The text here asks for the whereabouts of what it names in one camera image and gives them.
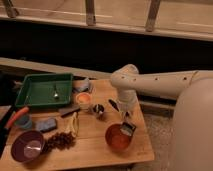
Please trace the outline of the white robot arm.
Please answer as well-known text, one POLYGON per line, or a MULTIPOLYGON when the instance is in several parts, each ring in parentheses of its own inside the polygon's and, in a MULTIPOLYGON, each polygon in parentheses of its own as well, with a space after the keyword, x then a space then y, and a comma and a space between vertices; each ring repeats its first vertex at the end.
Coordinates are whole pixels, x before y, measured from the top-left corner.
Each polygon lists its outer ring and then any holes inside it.
POLYGON ((213 171, 213 70, 141 74, 128 64, 110 83, 123 110, 138 93, 175 103, 168 171, 213 171))

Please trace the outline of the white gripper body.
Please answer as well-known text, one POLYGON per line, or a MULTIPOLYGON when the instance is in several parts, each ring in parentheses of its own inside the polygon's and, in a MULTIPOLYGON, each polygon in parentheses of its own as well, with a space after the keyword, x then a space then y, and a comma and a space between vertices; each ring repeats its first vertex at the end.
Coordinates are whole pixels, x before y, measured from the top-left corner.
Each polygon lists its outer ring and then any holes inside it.
POLYGON ((118 107, 122 112, 131 112, 136 103, 136 95, 119 95, 117 99, 118 107))

